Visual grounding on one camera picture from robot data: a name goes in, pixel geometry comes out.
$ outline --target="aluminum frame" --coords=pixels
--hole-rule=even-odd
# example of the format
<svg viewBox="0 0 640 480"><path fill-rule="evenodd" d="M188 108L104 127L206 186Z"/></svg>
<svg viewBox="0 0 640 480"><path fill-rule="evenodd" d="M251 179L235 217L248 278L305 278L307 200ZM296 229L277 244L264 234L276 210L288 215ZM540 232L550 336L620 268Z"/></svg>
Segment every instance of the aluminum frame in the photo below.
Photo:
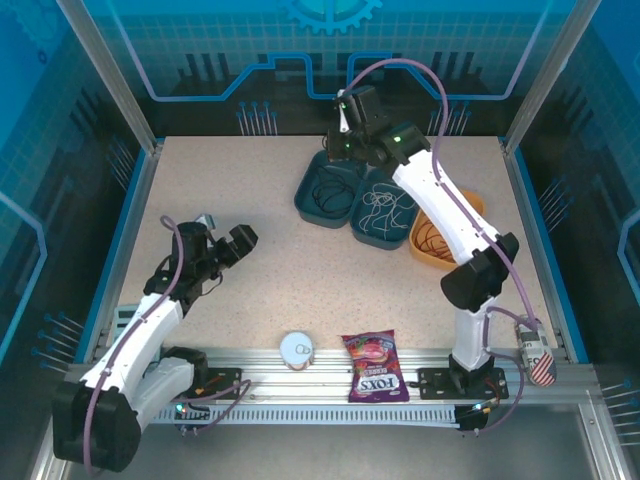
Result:
<svg viewBox="0 0 640 480"><path fill-rule="evenodd" d="M501 350L503 353L517 353L515 350ZM209 364L214 367L234 366L243 369L244 378L254 382L243 403L254 408L268 410L273 406L307 405L318 410L327 406L346 404L347 392L351 388L352 363L348 353L342 350L318 351L314 364L303 372L289 370L277 350L252 349L207 349ZM419 367L446 367L448 349L400 350L399 358L407 381L417 380ZM562 350L554 350L558 362L558 382L548 388L527 384L521 401L522 405L548 405L550 407L578 405L580 421L584 429L585 444L591 452L594 473L602 480L632 479L632 472L625 462L617 442L613 423L598 385L595 370L588 364L571 364L564 358ZM508 382L517 385L518 373L509 362L498 361L505 369ZM76 375L87 366L77 366ZM407 405L461 405L471 401L423 401L415 389ZM513 401L513 387L510 399ZM53 456L52 428L45 434L44 441L34 467L31 480L62 480L68 478L71 464L57 460Z"/></svg>
<svg viewBox="0 0 640 480"><path fill-rule="evenodd" d="M567 17L551 52L547 55L509 127L505 146L507 154L514 154L520 145L551 88L582 38L582 34L589 26L600 2L601 0L576 0L576 4Z"/></svg>
<svg viewBox="0 0 640 480"><path fill-rule="evenodd" d="M147 155L153 155L156 137L84 3L82 0L56 1L140 146Z"/></svg>

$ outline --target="purple snack bag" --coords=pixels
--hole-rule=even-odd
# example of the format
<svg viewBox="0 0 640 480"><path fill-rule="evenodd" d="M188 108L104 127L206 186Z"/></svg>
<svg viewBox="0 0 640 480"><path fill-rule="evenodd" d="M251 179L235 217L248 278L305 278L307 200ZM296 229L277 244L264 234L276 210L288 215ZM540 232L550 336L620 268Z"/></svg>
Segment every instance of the purple snack bag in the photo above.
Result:
<svg viewBox="0 0 640 480"><path fill-rule="evenodd" d="M349 403L408 402L393 330L343 335L353 360Z"/></svg>

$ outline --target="orange bowl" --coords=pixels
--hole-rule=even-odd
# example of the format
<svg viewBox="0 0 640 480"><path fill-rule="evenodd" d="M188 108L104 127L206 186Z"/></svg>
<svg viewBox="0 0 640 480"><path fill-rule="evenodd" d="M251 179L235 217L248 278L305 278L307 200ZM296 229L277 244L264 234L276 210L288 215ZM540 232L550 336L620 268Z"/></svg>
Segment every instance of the orange bowl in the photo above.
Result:
<svg viewBox="0 0 640 480"><path fill-rule="evenodd" d="M484 200L473 192L460 191L475 211L484 216L486 211ZM409 241L411 255L416 260L442 270L450 271L456 267L447 242L422 210L418 212L413 222Z"/></svg>

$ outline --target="gear logo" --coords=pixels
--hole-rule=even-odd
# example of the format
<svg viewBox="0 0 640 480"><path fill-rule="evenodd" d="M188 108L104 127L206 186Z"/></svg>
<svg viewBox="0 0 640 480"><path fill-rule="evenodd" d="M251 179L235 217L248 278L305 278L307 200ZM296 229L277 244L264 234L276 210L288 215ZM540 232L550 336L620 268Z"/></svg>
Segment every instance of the gear logo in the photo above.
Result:
<svg viewBox="0 0 640 480"><path fill-rule="evenodd" d="M0 0L0 13L13 12L17 22L38 48L53 41L60 29L60 10L55 0Z"/></svg>
<svg viewBox="0 0 640 480"><path fill-rule="evenodd" d="M297 20L301 28L311 27L315 34L336 30L347 33L349 27L360 28L362 19L370 20L381 0L283 0L289 19Z"/></svg>

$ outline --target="blue trim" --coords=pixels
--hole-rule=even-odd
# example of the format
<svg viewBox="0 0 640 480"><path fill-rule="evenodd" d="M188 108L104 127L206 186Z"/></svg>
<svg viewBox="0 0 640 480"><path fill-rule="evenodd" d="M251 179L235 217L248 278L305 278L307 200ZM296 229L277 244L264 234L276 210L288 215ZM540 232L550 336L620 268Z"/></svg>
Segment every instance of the blue trim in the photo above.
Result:
<svg viewBox="0 0 640 480"><path fill-rule="evenodd" d="M120 217L118 218L116 231L113 233L113 239L111 240L109 253L107 254L107 259L105 260L104 267L102 268L102 274L100 275L98 288L96 288L96 293L93 296L93 302L91 302L91 309L89 310L89 315L87 316L87 322L85 323L84 330L82 331L82 337L80 337L80 344L78 345L78 350L76 351L74 363L84 363L84 356L89 349L89 343L91 342L91 337L93 336L93 330L96 328L96 322L98 321L98 310L100 309L100 304L102 303L104 292L107 288L107 280L109 279L109 274L111 273L111 269L113 267L116 252L118 251L120 239L122 238L122 233L124 231L124 224L127 222L127 217L129 216L129 211L131 210L131 203L133 202L133 196L138 186L138 180L140 179L140 173L142 172L142 167L145 164L145 161L146 155L144 153L144 150L140 150L138 160L136 161L136 167L133 170L131 182L129 183L129 189L127 190L127 195L124 198L122 210L120 211Z"/></svg>
<svg viewBox="0 0 640 480"><path fill-rule="evenodd" d="M633 272L633 267L627 258L627 254L625 253L625 248L627 247L627 239L629 238L629 230L635 224L640 222L640 209L633 212L627 219L622 223L622 229L620 230L620 240L618 241L618 259L620 260L620 264L622 265L622 269L624 270L624 274L627 276L627 281L629 282L629 286L633 291L633 294L636 297L636 302L640 305L640 285L638 285L638 280L636 279L635 273Z"/></svg>
<svg viewBox="0 0 640 480"><path fill-rule="evenodd" d="M531 210L533 211L533 218L536 222L536 228L540 232L542 248L544 248L544 253L547 256L547 260L549 262L549 268L551 270L551 276L553 277L553 283L556 287L556 291L558 292L558 298L560 299L560 306L562 307L562 311L564 312L567 328L569 329L569 336L571 338L568 338L566 340L570 341L573 345L578 362L589 363L587 350L584 347L582 335L580 335L580 329L578 328L578 322L573 313L571 302L569 301L569 294L567 293L567 288L564 285L564 280L562 279L562 274L560 273L560 267L558 266L558 261L556 260L556 254L553 251L553 246L551 245L551 238L549 237L549 233L547 232L547 229L544 225L544 219L542 217L542 212L540 211L540 206L538 205L538 199L536 197L535 191L533 190L533 183L531 183L531 177L529 176L529 171L527 170L527 166L524 163L524 157L522 156L522 152L520 151L519 147L515 151L515 158L516 162L518 163L520 174L522 175L522 183L524 184L524 188L527 192Z"/></svg>
<svg viewBox="0 0 640 480"><path fill-rule="evenodd" d="M535 29L527 43L526 48L524 49L520 60L518 61L518 65L516 66L515 71L507 85L507 89L502 94L497 95L487 95L487 94L450 94L447 95L449 100L476 100L476 101L502 101L511 96L513 89L515 88L516 82L520 78L520 73L524 68L525 63L529 58L529 54L531 53L531 49L537 43L538 35L542 27L544 26L547 16L552 9L553 3L555 0L548 0L546 4L545 10L540 15L538 22L535 26ZM170 96L160 96L158 95L153 85L151 85L151 80L147 75L142 61L138 56L135 48L133 47L133 43L131 42L131 38L129 37L120 16L113 4L113 0L107 0L106 4L108 5L109 11L113 18L120 35L122 36L122 40L129 51L129 55L131 56L131 60L133 61L138 74L140 75L140 79L147 90L149 96L156 102L159 103L173 103L173 102L224 102L226 101L235 90L254 72L261 70L276 70L276 60L302 60L305 66L305 76L306 76L306 86L307 86L307 95L309 98L313 100L333 100L336 96L335 93L316 93L314 83L313 83L313 62L309 54L304 52L279 52L279 53L267 53L267 62L266 63L254 63L247 68L245 68L240 75L238 75L231 85L229 85L221 95L170 95ZM384 52L384 51L372 51L372 52L356 52L349 57L347 62L347 84L353 80L354 70L355 70L355 61L358 58L366 58L366 59L385 59L391 58L392 52ZM440 94L431 86L431 84L427 81L426 78L414 67L406 64L394 64L394 65L386 65L385 68L401 68L407 70L413 78L436 100L440 99Z"/></svg>
<svg viewBox="0 0 640 480"><path fill-rule="evenodd" d="M27 210L22 208L16 202L13 201L9 196L7 196L4 192L0 191L0 203L3 203L7 206L9 210L18 215L22 221L24 221L27 225L29 225L36 233L36 237L38 239L38 249L40 250L40 255L38 257L38 262L36 266L33 268L31 272L31 276L29 277L29 281L27 282L27 286L22 292L22 296L20 297L20 302L16 307L15 312L13 313L13 317L11 317L11 322L7 327L7 331L4 334L4 338L0 343L0 364L4 360L5 355L7 354L7 350L9 350L9 345L13 340L13 336L18 329L18 325L22 321L22 315L27 308L29 300L31 299L31 294L33 293L33 289L36 287L36 283L38 283L38 279L40 278L40 274L42 273L42 269L44 268L44 264L47 261L47 257L49 255L47 251L47 242L44 234L44 229L42 228L42 222L40 222L34 215L29 213Z"/></svg>

